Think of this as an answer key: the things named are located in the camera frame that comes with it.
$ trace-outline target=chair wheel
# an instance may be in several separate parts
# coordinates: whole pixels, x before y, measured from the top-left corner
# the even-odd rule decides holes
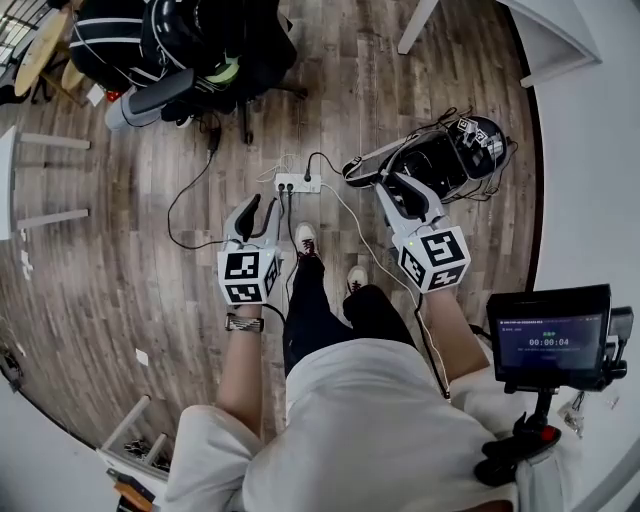
[[[307,89],[300,89],[295,92],[295,95],[299,100],[306,100],[309,97],[309,91]]]

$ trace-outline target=display screen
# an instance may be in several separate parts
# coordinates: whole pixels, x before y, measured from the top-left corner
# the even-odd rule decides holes
[[[602,316],[498,320],[502,365],[589,370],[596,364]]]

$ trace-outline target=white sneaker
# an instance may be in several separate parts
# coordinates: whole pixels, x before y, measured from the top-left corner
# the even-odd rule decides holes
[[[308,222],[301,222],[296,228],[296,249],[304,256],[317,256],[318,243],[316,238],[316,230]]]
[[[356,265],[349,270],[349,275],[347,276],[347,288],[349,289],[349,293],[354,294],[363,286],[367,286],[369,284],[369,277],[367,276],[367,271],[364,267],[360,265]]]

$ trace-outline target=hand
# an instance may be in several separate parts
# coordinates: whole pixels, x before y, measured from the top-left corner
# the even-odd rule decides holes
[[[262,318],[262,304],[244,304],[235,311],[239,318]]]

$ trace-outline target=person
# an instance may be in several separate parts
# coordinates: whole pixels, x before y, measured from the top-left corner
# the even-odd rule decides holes
[[[347,277],[348,327],[331,313],[313,227],[299,225],[295,243],[299,268],[283,340],[286,428],[262,443],[260,335],[233,331],[216,405],[182,414],[166,510],[518,510],[515,483],[488,487],[473,468],[485,443],[510,434],[526,410],[524,394],[503,393],[454,295],[425,296],[451,381],[449,403],[365,269]],[[243,305],[236,314],[259,318],[261,306]],[[556,470],[545,474],[553,478]],[[567,502],[565,487],[560,500]],[[551,499],[546,510],[562,508]]]

